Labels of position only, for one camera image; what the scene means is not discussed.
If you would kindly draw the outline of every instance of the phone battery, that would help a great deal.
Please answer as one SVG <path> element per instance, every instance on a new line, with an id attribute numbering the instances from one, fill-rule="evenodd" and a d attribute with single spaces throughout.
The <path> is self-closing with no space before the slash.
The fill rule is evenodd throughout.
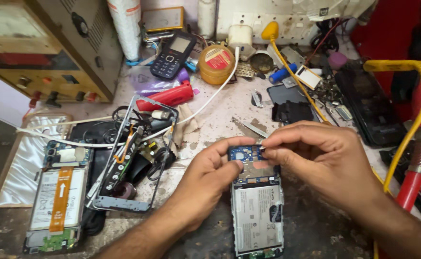
<path id="1" fill-rule="evenodd" d="M 234 189 L 232 200 L 237 255 L 283 246 L 280 185 Z"/>

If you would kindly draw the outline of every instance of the workbench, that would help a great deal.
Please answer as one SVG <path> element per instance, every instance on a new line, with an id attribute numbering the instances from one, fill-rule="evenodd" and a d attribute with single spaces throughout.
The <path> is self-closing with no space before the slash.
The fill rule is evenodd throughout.
<path id="1" fill-rule="evenodd" d="M 353 46 L 348 43 L 341 46 L 341 52 L 351 59 L 358 58 Z M 124 66 L 121 77 L 126 75 L 128 67 Z M 194 112 L 205 103 L 219 86 L 211 86 L 198 75 L 191 78 L 191 85 L 200 93 L 188 104 Z M 251 90 L 257 89 L 262 94 L 262 101 L 270 100 L 266 88 L 271 83 L 260 78 L 248 82 L 241 77 L 238 82 L 226 86 L 199 115 L 204 125 L 199 130 L 198 143 L 184 143 L 179 150 L 179 159 L 163 173 L 158 186 L 153 211 L 159 208 L 173 193 L 186 167 L 193 157 L 202 149 L 223 138 L 231 136 L 250 136 L 261 140 L 251 130 L 243 126 L 248 121 L 260 130 L 271 133 L 281 127 L 281 123 L 271 121 L 271 107 L 266 104 L 257 108 L 251 104 Z M 59 112 L 73 115 L 74 120 L 111 116 L 121 105 L 128 105 L 133 96 L 133 87 L 120 83 L 112 104 L 64 104 Z M 319 105 L 323 114 L 329 118 L 324 108 Z M 352 122 L 343 121 L 334 113 L 340 126 L 356 129 Z M 386 166 L 380 159 L 379 149 L 364 146 L 369 162 L 384 178 Z M 398 191 L 396 181 L 390 186 L 395 194 Z M 147 201 L 151 197 L 154 185 L 145 178 L 137 187 L 139 200 Z M 322 201 L 318 194 L 311 190 L 294 175 L 283 179 L 285 196 L 284 214 L 284 258 L 372 258 L 372 239 L 355 225 L 342 211 Z M 29 224 L 31 209 L 0 208 L 0 258 L 42 258 L 39 254 L 23 255 L 23 241 Z M 120 237 L 129 228 L 136 226 L 147 214 L 126 212 L 109 212 L 103 231 L 97 236 L 89 237 L 75 253 L 66 255 L 46 255 L 46 258 L 87 258 L 97 253 L 103 246 Z M 421 215 L 413 210 L 419 218 Z M 233 223 L 230 209 L 230 195 L 225 193 L 214 211 L 202 226 L 182 237 L 166 253 L 164 258 L 232 258 L 234 254 Z"/>

